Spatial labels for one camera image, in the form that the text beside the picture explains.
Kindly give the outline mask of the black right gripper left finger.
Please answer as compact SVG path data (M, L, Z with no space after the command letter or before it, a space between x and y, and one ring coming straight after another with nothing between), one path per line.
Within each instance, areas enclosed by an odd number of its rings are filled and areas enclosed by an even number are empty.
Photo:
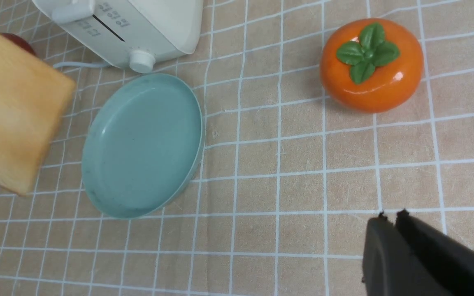
M383 213L367 222L362 282L368 296L450 296Z

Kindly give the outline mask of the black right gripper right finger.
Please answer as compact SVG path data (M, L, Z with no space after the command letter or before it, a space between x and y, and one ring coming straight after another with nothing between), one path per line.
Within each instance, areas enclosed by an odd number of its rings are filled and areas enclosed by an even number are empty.
M474 251L413 217L397 212L395 227L429 275L453 296L474 296Z

